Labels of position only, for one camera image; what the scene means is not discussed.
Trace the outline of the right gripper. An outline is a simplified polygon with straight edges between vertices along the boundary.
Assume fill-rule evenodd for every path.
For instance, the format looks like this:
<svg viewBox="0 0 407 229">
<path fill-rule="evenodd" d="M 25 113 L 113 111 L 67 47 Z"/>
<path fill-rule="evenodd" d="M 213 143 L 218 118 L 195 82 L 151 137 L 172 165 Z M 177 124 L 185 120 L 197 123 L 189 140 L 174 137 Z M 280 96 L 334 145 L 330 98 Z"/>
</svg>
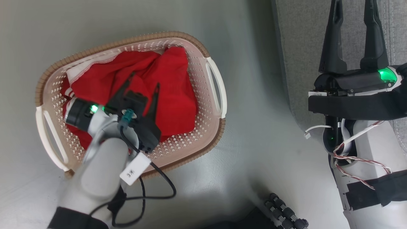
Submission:
<svg viewBox="0 0 407 229">
<path fill-rule="evenodd" d="M 160 93 L 157 84 L 147 108 L 147 97 L 124 97 L 135 73 L 125 82 L 105 106 L 75 98 L 66 109 L 66 124 L 96 136 L 113 125 L 112 133 L 124 140 L 136 152 L 152 152 L 159 144 L 161 130 L 156 124 Z"/>
</svg>

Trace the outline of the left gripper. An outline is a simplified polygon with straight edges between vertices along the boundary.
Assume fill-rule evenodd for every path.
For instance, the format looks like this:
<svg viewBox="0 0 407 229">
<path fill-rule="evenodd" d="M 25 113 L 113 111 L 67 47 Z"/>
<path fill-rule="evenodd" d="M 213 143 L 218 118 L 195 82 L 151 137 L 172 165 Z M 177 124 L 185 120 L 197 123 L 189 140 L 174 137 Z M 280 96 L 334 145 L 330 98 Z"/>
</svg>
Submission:
<svg viewBox="0 0 407 229">
<path fill-rule="evenodd" d="M 399 87 L 406 79 L 406 64 L 388 66 L 377 1 L 365 1 L 366 35 L 364 57 L 360 61 L 361 69 L 347 71 L 346 62 L 340 58 L 342 23 L 342 1 L 332 0 L 320 58 L 321 75 L 314 82 L 314 95 L 365 96 L 390 92 Z"/>
</svg>

